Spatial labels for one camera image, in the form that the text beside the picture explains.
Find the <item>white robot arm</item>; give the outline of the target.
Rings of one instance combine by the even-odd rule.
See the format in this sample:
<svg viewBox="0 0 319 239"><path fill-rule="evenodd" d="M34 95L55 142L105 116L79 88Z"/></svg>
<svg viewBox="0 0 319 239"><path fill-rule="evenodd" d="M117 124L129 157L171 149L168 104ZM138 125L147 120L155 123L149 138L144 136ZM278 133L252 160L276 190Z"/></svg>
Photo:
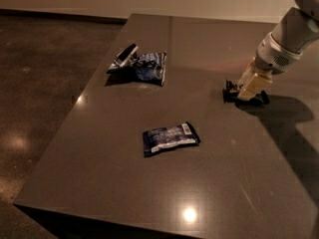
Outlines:
<svg viewBox="0 0 319 239"><path fill-rule="evenodd" d="M319 0L294 0L281 21L256 49L255 57L238 80L238 98L250 101L300 60L304 51L319 39Z"/></svg>

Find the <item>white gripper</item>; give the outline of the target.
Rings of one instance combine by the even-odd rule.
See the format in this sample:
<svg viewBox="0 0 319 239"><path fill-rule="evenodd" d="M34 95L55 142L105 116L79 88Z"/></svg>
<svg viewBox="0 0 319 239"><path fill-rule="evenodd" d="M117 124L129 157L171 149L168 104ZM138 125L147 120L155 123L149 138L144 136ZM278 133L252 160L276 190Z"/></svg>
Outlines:
<svg viewBox="0 0 319 239"><path fill-rule="evenodd" d="M290 67L302 57L282 48L271 33L261 41L256 50L255 59L252 59L238 80L241 100L248 101L272 84L270 74L256 73L255 65L259 70L272 72L274 75L287 72Z"/></svg>

